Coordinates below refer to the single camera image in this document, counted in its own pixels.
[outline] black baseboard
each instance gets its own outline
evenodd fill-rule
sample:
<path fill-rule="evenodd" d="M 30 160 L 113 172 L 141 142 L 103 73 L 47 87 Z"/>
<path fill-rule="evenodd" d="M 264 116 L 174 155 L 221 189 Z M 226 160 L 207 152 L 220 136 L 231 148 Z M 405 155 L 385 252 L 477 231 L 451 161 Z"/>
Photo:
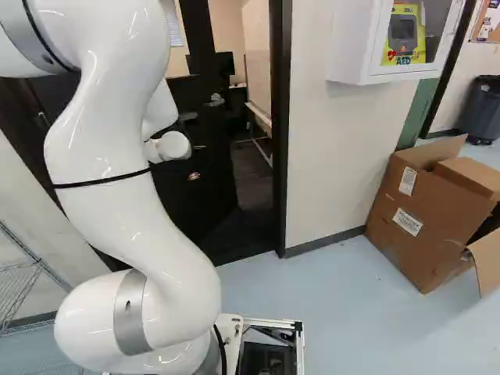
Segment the black baseboard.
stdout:
<path fill-rule="evenodd" d="M 365 229 L 366 226 L 362 225 L 361 227 L 352 228 L 341 233 L 332 234 L 328 237 L 306 242 L 305 244 L 297 245 L 293 248 L 286 248 L 281 258 L 291 258 L 292 256 L 301 255 L 305 252 L 316 250 L 317 248 L 324 248 L 325 246 L 336 244 L 337 242 L 345 241 L 349 238 L 358 237 L 365 233 Z"/>
<path fill-rule="evenodd" d="M 436 131 L 435 133 L 429 133 L 425 139 L 433 139 L 439 137 L 454 137 L 460 134 L 461 132 L 459 129 L 448 129 L 448 130 Z"/>

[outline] bulletin board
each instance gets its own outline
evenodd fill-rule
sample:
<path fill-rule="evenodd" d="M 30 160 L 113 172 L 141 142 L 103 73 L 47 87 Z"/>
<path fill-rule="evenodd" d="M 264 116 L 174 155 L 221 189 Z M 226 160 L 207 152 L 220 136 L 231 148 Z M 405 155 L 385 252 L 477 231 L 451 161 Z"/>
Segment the bulletin board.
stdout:
<path fill-rule="evenodd" d="M 482 0 L 470 41 L 500 43 L 500 0 Z"/>

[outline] wall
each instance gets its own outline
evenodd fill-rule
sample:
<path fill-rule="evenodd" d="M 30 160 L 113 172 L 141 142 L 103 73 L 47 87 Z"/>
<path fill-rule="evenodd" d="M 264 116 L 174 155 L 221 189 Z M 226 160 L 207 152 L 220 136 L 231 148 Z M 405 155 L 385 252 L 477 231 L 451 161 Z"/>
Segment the wall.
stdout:
<path fill-rule="evenodd" d="M 10 230 L 72 286 L 108 273 L 93 250 L 49 198 L 11 144 L 0 132 L 0 217 Z M 0 236 L 0 265 L 25 260 Z M 21 316 L 53 311 L 65 293 L 47 277 L 35 285 Z"/>
<path fill-rule="evenodd" d="M 184 38 L 185 46 L 171 49 L 167 77 L 180 77 L 189 74 L 186 55 L 189 55 L 188 40 L 184 31 L 184 23 L 180 12 L 179 0 L 175 0 L 177 18 Z M 210 20 L 212 22 L 213 40 L 217 52 L 232 51 L 236 75 L 232 82 L 245 82 L 245 40 L 243 37 L 243 21 L 241 18 L 241 0 L 209 0 Z"/>
<path fill-rule="evenodd" d="M 500 74 L 500 45 L 467 41 L 476 23 L 481 4 L 482 1 L 478 1 L 476 4 L 466 41 L 462 46 L 445 95 L 430 127 L 430 133 L 449 130 L 455 126 L 469 85 L 475 77 L 483 74 Z"/>
<path fill-rule="evenodd" d="M 334 3 L 293 1 L 286 245 L 366 222 L 417 82 L 325 81 Z"/>
<path fill-rule="evenodd" d="M 249 100 L 271 117 L 269 0 L 245 0 L 242 14 Z"/>
<path fill-rule="evenodd" d="M 170 49 L 170 60 L 166 69 L 166 77 L 182 77 L 189 74 L 188 63 L 186 62 L 186 55 L 189 55 L 188 39 L 184 31 L 184 22 L 182 20 L 182 13 L 180 12 L 179 0 L 175 0 L 175 8 L 177 11 L 180 32 L 184 39 L 184 47 L 174 47 Z"/>

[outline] trash can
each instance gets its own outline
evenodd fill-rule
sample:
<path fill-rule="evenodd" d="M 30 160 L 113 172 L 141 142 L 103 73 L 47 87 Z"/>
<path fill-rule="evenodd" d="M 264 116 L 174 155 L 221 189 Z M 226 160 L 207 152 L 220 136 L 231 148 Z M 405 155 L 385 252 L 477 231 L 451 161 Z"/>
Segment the trash can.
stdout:
<path fill-rule="evenodd" d="M 500 76 L 474 79 L 457 127 L 475 145 L 490 145 L 500 138 Z"/>

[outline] cardboard box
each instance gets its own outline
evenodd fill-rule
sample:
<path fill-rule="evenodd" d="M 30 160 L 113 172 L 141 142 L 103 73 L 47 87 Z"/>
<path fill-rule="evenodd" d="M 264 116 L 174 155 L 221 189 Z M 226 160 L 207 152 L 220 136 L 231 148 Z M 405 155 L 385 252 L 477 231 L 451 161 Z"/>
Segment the cardboard box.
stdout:
<path fill-rule="evenodd" d="M 500 284 L 500 230 L 464 255 L 500 196 L 500 172 L 488 169 L 484 179 L 486 166 L 454 161 L 465 140 L 394 153 L 368 218 L 366 236 L 424 294 L 474 265 L 481 294 Z"/>

